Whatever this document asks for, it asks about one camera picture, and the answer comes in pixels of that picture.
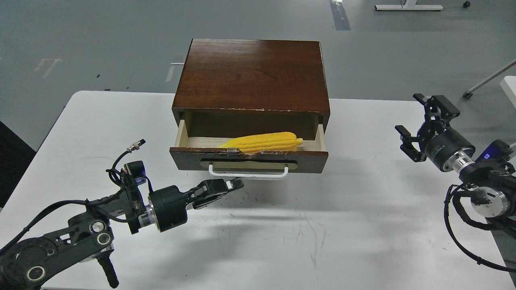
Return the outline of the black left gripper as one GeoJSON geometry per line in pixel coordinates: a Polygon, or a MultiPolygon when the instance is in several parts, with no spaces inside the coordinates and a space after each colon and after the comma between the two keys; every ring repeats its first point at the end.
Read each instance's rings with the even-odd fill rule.
{"type": "Polygon", "coordinates": [[[175,185],[153,191],[149,194],[149,199],[157,228],[160,232],[164,232],[185,224],[188,220],[186,210],[188,201],[192,202],[193,209],[201,209],[243,187],[242,178],[210,179],[203,180],[197,187],[190,189],[187,196],[175,185]]]}

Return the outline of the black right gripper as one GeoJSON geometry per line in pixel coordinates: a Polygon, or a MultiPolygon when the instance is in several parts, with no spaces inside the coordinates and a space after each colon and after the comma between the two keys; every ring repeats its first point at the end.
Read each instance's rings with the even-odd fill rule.
{"type": "Polygon", "coordinates": [[[450,172],[452,168],[448,160],[457,152],[464,151],[472,156],[475,147],[457,130],[450,126],[450,121],[460,115],[459,109],[443,95],[434,95],[429,98],[421,93],[413,97],[424,106],[424,123],[418,133],[435,133],[424,140],[421,136],[411,136],[403,126],[396,125],[395,130],[400,134],[400,150],[415,163],[424,162],[427,157],[442,172],[450,172]],[[421,151],[416,150],[413,143],[420,145],[421,151]]]}

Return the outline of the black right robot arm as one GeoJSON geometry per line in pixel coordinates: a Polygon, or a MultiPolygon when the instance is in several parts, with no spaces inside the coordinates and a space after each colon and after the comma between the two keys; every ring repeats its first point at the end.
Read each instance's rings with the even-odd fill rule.
{"type": "Polygon", "coordinates": [[[400,149],[415,163],[429,159],[442,172],[455,171],[466,186],[465,196],[475,211],[489,221],[481,224],[471,220],[460,209],[455,199],[457,213],[463,220],[483,230],[501,230],[515,236],[515,167],[510,163],[512,149],[502,140],[495,140],[476,160],[472,159],[475,147],[450,121],[460,111],[443,95],[413,97],[424,107],[424,122],[415,136],[402,125],[395,126],[400,134],[400,149]]]}

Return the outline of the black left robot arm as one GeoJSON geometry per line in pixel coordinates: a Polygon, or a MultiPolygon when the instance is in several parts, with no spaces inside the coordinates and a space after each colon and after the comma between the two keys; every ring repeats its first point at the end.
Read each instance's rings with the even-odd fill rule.
{"type": "Polygon", "coordinates": [[[119,285],[110,254],[114,233],[110,222],[127,224],[132,234],[155,224],[160,232],[187,222],[187,210],[199,209],[226,194],[243,188],[241,178],[203,180],[181,192],[175,185],[149,188],[145,203],[138,186],[149,182],[144,164],[138,160],[123,169],[108,170],[119,190],[97,200],[65,200],[41,211],[20,234],[1,249],[2,290],[39,290],[46,281],[65,269],[91,259],[98,261],[111,288],[119,285]],[[85,206],[85,212],[68,220],[64,229],[43,236],[22,239],[37,222],[68,204],[85,206]]]}

